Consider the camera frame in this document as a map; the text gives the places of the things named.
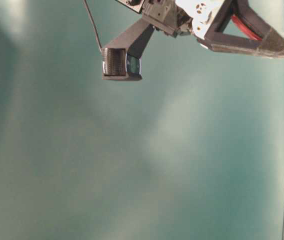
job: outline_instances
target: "white object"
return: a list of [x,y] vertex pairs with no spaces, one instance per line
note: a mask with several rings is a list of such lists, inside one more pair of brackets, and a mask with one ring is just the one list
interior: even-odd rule
[[175,3],[193,18],[193,33],[204,37],[225,0],[176,0]]

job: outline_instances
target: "wire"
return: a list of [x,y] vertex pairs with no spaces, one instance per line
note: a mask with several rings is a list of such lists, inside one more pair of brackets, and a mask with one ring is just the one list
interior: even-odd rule
[[99,49],[100,52],[102,52],[101,41],[100,41],[100,38],[98,37],[97,28],[96,28],[96,25],[95,25],[95,22],[94,22],[92,13],[91,13],[91,11],[90,11],[90,8],[88,7],[87,0],[83,0],[83,3],[84,3],[84,6],[85,6],[85,8],[86,8],[88,17],[90,18],[90,21],[91,21],[91,23],[92,23],[92,25],[93,25],[93,28],[94,28],[95,39],[96,39],[96,42],[97,42],[97,45],[98,45],[98,49]]
[[241,30],[245,35],[247,35],[250,39],[261,41],[262,39],[255,34],[251,29],[249,29],[236,15],[232,16],[233,23]]
[[232,16],[233,23],[240,29],[245,35],[247,35],[252,40],[261,41],[262,39],[255,34],[251,29],[249,29],[236,15]]

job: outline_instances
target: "red cable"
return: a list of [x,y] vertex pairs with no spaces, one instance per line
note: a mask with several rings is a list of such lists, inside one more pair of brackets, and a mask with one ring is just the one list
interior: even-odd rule
[[252,40],[261,41],[262,39],[255,34],[251,29],[249,29],[236,15],[232,16],[233,23],[241,30],[242,33],[247,35]]
[[262,39],[249,29],[236,15],[232,16],[233,23],[241,30],[242,33],[247,35],[250,39],[261,41]]

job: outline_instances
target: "teal backdrop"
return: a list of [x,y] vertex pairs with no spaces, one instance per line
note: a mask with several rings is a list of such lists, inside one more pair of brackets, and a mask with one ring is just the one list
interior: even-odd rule
[[[89,2],[103,44],[139,18]],[[0,0],[0,240],[282,238],[284,59],[156,32],[142,74],[101,80],[81,0]]]

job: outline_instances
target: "black cable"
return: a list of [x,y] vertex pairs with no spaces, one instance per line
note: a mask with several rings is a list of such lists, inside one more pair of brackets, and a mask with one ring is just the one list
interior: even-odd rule
[[85,5],[85,8],[86,8],[86,11],[87,11],[88,17],[90,18],[91,23],[92,23],[92,25],[93,25],[94,33],[95,33],[95,39],[96,39],[96,42],[97,42],[97,45],[98,45],[99,51],[100,51],[100,52],[102,52],[102,45],[101,45],[101,41],[100,41],[100,38],[98,37],[97,28],[96,28],[96,25],[95,25],[95,22],[94,22],[94,19],[93,19],[92,13],[91,13],[91,11],[90,11],[90,8],[88,7],[87,0],[83,0],[83,3],[84,3],[84,5]]

